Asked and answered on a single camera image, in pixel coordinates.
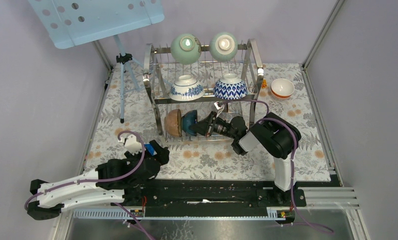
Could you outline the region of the left green celadon bowl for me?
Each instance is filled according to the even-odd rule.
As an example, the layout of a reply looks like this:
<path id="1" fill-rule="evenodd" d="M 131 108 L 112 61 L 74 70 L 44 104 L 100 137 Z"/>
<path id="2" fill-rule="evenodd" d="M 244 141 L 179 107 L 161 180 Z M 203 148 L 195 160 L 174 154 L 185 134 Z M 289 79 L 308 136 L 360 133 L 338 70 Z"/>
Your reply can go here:
<path id="1" fill-rule="evenodd" d="M 177 63 L 190 65 L 201 56 L 200 40 L 190 34 L 183 33 L 175 37 L 170 46 L 171 55 Z"/>

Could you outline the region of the green celadon bowl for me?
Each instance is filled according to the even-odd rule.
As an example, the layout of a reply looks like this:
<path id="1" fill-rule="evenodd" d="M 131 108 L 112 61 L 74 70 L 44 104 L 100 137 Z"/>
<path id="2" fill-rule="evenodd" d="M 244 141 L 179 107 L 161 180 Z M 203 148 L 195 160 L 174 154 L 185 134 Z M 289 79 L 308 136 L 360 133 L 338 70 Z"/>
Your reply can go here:
<path id="1" fill-rule="evenodd" d="M 183 33 L 175 37 L 170 46 L 171 55 L 177 63 L 190 65 L 201 56 L 200 40 L 190 34 Z"/>
<path id="2" fill-rule="evenodd" d="M 229 32 L 220 32 L 216 34 L 209 44 L 211 56 L 219 62 L 229 62 L 237 54 L 238 41 L 235 36 Z"/>

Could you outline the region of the small yellow object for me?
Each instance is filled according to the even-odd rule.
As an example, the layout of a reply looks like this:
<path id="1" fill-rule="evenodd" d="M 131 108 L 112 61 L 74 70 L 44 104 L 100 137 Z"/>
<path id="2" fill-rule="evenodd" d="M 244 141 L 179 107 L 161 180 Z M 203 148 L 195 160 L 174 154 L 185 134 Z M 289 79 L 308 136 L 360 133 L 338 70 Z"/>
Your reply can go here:
<path id="1" fill-rule="evenodd" d="M 262 89 L 267 88 L 267 82 L 265 79 L 262 81 L 261 88 Z"/>

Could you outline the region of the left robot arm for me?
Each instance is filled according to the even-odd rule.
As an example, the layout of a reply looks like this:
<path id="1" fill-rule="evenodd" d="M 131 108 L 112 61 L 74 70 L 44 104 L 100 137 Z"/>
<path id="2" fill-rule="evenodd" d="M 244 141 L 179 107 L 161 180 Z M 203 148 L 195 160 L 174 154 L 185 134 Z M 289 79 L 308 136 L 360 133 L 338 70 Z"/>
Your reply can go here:
<path id="1" fill-rule="evenodd" d="M 155 179 L 161 166 L 169 162 L 170 151 L 155 140 L 141 144 L 133 135 L 120 142 L 126 148 L 123 159 L 110 159 L 59 182 L 32 180 L 33 198 L 25 204 L 27 214 L 41 221 L 84 206 L 146 203 L 141 187 Z"/>

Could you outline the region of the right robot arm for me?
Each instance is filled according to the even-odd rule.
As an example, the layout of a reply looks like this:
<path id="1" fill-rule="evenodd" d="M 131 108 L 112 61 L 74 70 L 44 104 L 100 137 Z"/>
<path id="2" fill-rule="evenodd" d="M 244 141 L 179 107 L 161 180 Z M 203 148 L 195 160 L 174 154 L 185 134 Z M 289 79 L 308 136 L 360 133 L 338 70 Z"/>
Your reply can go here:
<path id="1" fill-rule="evenodd" d="M 235 116 L 227 122 L 212 111 L 205 119 L 193 122 L 187 129 L 194 135 L 209 137 L 217 133 L 231 138 L 233 150 L 242 156 L 263 146 L 274 158 L 274 184 L 278 188 L 273 193 L 274 201 L 286 206 L 293 200 L 291 189 L 295 178 L 292 161 L 301 140 L 301 133 L 296 127 L 272 112 L 247 127 L 241 116 Z"/>

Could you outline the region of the light blue music stand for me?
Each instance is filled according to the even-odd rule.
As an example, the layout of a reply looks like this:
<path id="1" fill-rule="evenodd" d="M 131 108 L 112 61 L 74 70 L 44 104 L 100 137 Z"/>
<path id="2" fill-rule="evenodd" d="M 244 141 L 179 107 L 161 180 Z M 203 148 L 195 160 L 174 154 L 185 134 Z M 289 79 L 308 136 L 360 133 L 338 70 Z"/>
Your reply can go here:
<path id="1" fill-rule="evenodd" d="M 30 5 L 46 28 L 54 46 L 68 49 L 113 37 L 119 49 L 116 62 L 121 78 L 128 71 L 140 89 L 130 62 L 139 63 L 124 49 L 119 34 L 150 26 L 164 19 L 159 0 L 31 0 Z"/>

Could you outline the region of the right green celadon bowl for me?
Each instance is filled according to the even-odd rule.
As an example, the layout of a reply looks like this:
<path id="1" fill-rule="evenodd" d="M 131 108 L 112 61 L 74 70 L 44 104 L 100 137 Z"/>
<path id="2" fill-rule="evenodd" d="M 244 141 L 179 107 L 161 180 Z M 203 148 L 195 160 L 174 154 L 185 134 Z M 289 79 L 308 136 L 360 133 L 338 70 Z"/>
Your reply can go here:
<path id="1" fill-rule="evenodd" d="M 216 34 L 209 44 L 211 56 L 219 62 L 229 62 L 237 54 L 238 41 L 235 36 L 229 32 L 220 32 Z"/>

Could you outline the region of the brown speckled bowl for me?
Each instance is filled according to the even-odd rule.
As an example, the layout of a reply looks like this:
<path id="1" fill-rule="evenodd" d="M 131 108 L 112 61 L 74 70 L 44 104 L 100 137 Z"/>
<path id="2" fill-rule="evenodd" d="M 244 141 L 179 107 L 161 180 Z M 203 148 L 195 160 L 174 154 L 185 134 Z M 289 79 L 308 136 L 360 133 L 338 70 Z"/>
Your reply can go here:
<path id="1" fill-rule="evenodd" d="M 166 132 L 173 137 L 182 136 L 181 111 L 176 108 L 168 112 L 164 118 Z"/>

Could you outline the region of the floral tablecloth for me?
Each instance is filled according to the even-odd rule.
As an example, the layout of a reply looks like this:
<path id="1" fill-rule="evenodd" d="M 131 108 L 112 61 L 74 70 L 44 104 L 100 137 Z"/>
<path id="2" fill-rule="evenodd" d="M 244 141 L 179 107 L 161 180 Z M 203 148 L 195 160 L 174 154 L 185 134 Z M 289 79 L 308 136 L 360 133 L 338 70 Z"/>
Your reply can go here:
<path id="1" fill-rule="evenodd" d="M 255 117 L 260 119 L 270 110 L 298 128 L 302 138 L 294 156 L 295 178 L 298 181 L 328 181 L 327 158 L 299 64 L 267 63 L 264 73 L 267 88 L 262 88 L 259 93 Z M 279 78 L 294 84 L 295 92 L 291 97 L 279 99 L 272 95 L 270 85 Z M 159 138 L 146 91 L 136 91 L 129 74 L 121 78 L 120 67 L 117 66 L 86 157 L 85 171 L 107 160 L 123 158 L 125 148 L 117 136 L 124 130 L 138 132 L 145 142 Z M 273 157 L 261 146 L 244 156 L 233 151 L 230 141 L 177 144 L 170 146 L 169 150 L 170 160 L 161 168 L 160 179 L 266 181 L 275 177 Z"/>

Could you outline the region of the orange bowl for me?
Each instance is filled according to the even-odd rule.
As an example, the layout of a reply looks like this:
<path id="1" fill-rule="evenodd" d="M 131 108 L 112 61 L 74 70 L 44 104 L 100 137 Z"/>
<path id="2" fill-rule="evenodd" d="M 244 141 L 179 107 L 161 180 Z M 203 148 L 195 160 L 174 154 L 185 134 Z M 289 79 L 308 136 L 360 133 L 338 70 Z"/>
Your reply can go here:
<path id="1" fill-rule="evenodd" d="M 294 84 L 285 78 L 274 79 L 270 85 L 272 95 L 278 99 L 288 99 L 295 92 Z"/>

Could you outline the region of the steel two-tier dish rack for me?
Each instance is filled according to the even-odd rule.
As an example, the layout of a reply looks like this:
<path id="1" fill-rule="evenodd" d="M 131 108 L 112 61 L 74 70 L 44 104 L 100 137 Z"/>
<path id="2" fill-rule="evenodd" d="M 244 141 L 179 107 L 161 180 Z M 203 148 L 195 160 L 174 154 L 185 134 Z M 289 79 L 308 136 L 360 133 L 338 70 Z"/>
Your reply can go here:
<path id="1" fill-rule="evenodd" d="M 228 141 L 229 138 L 215 133 L 210 137 L 171 136 L 164 128 L 164 117 L 172 110 L 180 109 L 184 114 L 198 111 L 202 119 L 213 111 L 214 102 L 220 99 L 214 95 L 216 81 L 224 74 L 237 74 L 247 86 L 246 100 L 257 100 L 264 80 L 264 67 L 258 50 L 257 41 L 249 39 L 238 45 L 238 53 L 228 62 L 215 60 L 209 53 L 209 46 L 202 46 L 202 54 L 197 62 L 182 65 L 176 62 L 169 46 L 154 47 L 146 45 L 143 84 L 152 104 L 159 140 L 165 146 L 195 144 L 199 141 Z M 177 101 L 170 98 L 172 84 L 182 75 L 192 75 L 204 87 L 204 96 L 191 101 Z"/>

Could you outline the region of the white blue floral bowl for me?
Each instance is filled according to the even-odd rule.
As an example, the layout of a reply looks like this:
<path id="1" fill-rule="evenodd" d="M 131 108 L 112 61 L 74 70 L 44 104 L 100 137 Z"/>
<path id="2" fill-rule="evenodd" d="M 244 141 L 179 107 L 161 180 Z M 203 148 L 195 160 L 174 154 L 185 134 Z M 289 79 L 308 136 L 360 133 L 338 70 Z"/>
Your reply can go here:
<path id="1" fill-rule="evenodd" d="M 179 102 L 189 102 L 205 95 L 205 89 L 192 75 L 182 75 L 172 84 L 169 97 Z"/>

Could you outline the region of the teal blue bowl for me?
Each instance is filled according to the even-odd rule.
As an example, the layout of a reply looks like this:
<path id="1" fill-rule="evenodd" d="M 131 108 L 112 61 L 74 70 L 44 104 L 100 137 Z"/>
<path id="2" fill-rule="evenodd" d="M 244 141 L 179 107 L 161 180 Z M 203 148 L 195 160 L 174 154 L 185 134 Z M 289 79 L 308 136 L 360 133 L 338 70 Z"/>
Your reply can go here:
<path id="1" fill-rule="evenodd" d="M 191 125 L 197 123 L 198 113 L 197 110 L 191 110 L 182 116 L 182 130 L 188 136 L 196 136 L 197 133 L 190 129 Z"/>

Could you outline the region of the blue white zigzag bowl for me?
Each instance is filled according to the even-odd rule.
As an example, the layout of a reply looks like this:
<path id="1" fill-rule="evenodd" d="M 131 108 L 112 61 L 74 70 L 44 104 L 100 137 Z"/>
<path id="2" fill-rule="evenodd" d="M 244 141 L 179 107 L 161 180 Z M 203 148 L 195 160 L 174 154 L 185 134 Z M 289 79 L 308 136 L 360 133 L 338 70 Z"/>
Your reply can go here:
<path id="1" fill-rule="evenodd" d="M 223 100 L 238 100 L 247 95 L 247 86 L 237 74 L 226 73 L 215 83 L 214 95 Z"/>

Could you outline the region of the blue sponge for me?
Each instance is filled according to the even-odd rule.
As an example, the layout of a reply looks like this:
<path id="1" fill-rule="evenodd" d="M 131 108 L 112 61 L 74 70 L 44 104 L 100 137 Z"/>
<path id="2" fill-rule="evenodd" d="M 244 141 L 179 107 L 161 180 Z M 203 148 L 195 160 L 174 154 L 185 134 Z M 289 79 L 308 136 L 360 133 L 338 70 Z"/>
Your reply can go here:
<path id="1" fill-rule="evenodd" d="M 145 144 L 145 149 L 148 151 L 150 155 L 152 156 L 156 155 L 156 151 L 150 143 Z"/>

